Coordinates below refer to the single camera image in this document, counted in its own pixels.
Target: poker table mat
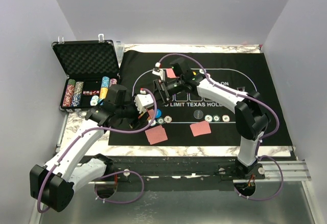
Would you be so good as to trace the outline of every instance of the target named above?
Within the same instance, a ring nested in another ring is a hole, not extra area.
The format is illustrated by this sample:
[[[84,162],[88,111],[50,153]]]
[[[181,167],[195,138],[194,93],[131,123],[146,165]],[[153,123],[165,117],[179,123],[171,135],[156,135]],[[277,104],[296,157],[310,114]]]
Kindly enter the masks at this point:
[[[137,82],[135,92],[141,87],[153,90],[151,70],[156,62],[167,53],[141,53],[128,51],[120,69],[120,84],[132,90],[135,80],[145,73]],[[198,60],[211,77],[231,88],[250,92],[257,90],[261,93],[264,101],[278,115],[281,122],[276,134],[264,139],[266,146],[292,145],[281,106],[273,85],[273,81],[267,66],[265,55],[242,54],[242,53],[186,53]],[[170,68],[169,63],[178,56],[169,56],[162,62],[162,68]],[[195,73],[199,67],[188,60],[189,66]],[[159,105],[161,118],[170,116],[171,123],[164,123],[168,140],[155,144],[155,146],[239,146],[240,135],[236,130],[235,116],[227,108],[211,100],[202,99],[186,93],[178,94],[168,106]],[[201,122],[209,117],[211,133],[194,137],[190,129],[192,123]],[[268,126],[267,131],[272,131],[276,125],[274,119]],[[129,129],[126,121],[120,129]],[[124,146],[149,146],[145,132],[126,135],[110,133],[109,145]]]

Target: blue chip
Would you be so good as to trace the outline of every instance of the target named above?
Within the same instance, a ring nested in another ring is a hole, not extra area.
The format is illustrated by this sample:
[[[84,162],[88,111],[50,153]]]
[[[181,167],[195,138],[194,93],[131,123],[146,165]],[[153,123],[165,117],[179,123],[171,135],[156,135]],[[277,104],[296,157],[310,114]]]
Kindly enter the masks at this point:
[[[110,82],[110,78],[109,77],[103,77],[102,78],[101,87],[109,87],[109,82]]]
[[[155,118],[161,117],[161,110],[157,109],[157,114],[155,115]]]

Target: case lid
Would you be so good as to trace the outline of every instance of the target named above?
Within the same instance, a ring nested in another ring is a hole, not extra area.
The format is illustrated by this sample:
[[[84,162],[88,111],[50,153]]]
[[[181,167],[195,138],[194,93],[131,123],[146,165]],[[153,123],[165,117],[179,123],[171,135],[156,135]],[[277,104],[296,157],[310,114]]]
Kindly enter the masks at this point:
[[[119,73],[111,40],[54,42],[52,48],[69,76],[116,76]]]

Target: white wall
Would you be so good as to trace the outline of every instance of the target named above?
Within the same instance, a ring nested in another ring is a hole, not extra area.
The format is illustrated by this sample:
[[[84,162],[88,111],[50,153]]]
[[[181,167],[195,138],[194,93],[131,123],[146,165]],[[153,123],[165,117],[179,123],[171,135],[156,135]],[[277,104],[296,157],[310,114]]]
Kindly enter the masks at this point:
[[[57,0],[78,40],[260,44],[288,0]]]
[[[264,43],[296,154],[327,220],[327,0],[289,0]]]
[[[29,171],[54,152],[65,74],[51,42],[75,37],[56,0],[0,0],[0,223],[28,223]]]

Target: red card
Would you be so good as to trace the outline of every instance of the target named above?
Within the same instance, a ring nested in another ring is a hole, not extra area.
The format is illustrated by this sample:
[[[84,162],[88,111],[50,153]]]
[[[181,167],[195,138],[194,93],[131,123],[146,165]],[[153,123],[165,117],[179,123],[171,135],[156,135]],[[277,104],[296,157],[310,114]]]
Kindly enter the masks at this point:
[[[154,116],[154,109],[148,110],[148,114],[149,114],[150,118],[152,119]]]
[[[190,125],[193,136],[206,135],[211,133],[210,125],[207,121],[202,121],[199,123],[193,123]]]
[[[165,129],[160,125],[145,130],[150,145],[168,140]]]
[[[171,68],[170,69],[166,69],[166,73],[167,73],[167,77],[168,78],[176,78],[173,69],[171,69]]]

